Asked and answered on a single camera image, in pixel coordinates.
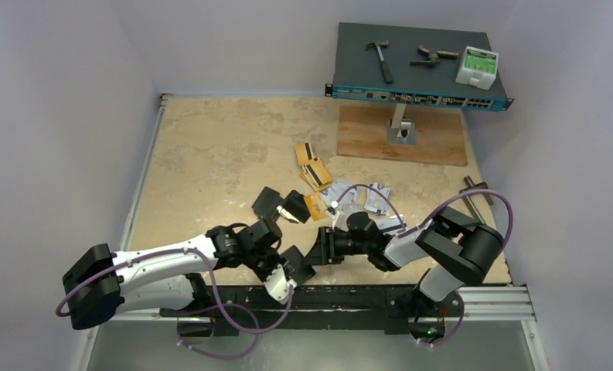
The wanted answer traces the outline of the black leather card holder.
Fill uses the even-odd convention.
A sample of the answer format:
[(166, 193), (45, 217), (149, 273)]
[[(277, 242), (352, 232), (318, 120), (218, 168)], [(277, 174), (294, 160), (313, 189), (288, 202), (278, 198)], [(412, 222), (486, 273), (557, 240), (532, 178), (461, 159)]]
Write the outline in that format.
[(296, 246), (289, 247), (280, 257), (286, 278), (293, 280), (298, 287), (316, 275), (315, 269), (305, 262), (304, 255)]

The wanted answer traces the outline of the black card stack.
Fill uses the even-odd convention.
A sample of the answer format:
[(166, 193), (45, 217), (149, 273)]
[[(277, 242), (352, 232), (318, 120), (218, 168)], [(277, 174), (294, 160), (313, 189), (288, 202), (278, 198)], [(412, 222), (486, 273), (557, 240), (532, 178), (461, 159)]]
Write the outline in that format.
[(290, 223), (307, 223), (311, 218), (305, 196), (296, 190), (282, 197), (279, 191), (264, 187), (254, 200), (252, 210), (258, 218), (272, 221), (283, 217)]

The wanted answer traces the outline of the yellow card stack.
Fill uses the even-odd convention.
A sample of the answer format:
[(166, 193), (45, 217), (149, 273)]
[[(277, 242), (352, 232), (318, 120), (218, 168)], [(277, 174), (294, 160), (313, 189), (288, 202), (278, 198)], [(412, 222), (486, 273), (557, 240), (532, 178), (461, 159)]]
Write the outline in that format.
[(315, 192), (320, 192), (331, 185), (332, 177), (310, 143), (296, 144), (295, 155), (301, 169), (300, 178)]

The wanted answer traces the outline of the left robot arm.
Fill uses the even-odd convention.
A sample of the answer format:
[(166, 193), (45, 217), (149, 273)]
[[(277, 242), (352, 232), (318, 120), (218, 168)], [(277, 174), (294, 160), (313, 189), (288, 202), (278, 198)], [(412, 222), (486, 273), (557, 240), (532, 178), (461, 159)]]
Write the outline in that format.
[(136, 251), (112, 251), (108, 244), (90, 247), (63, 275), (64, 298), (56, 316), (68, 317), (76, 330), (97, 327), (115, 315), (143, 309), (167, 309), (201, 315), (209, 305), (203, 273), (245, 266), (268, 295), (290, 306), (298, 286), (287, 259), (277, 248), (282, 232), (273, 220), (251, 225), (215, 226), (178, 243)]

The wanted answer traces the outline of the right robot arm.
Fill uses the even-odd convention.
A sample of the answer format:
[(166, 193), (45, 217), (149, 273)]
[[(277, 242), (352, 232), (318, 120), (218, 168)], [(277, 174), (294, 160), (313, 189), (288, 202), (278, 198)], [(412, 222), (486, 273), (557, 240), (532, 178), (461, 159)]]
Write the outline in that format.
[(436, 266), (422, 276), (412, 294), (414, 308), (424, 315), (440, 308), (453, 291), (481, 284), (506, 243), (497, 230), (449, 206), (405, 237), (381, 230), (366, 212), (343, 220), (342, 229), (319, 228), (304, 265), (340, 264), (347, 256), (364, 255), (376, 269), (392, 272), (430, 257)]

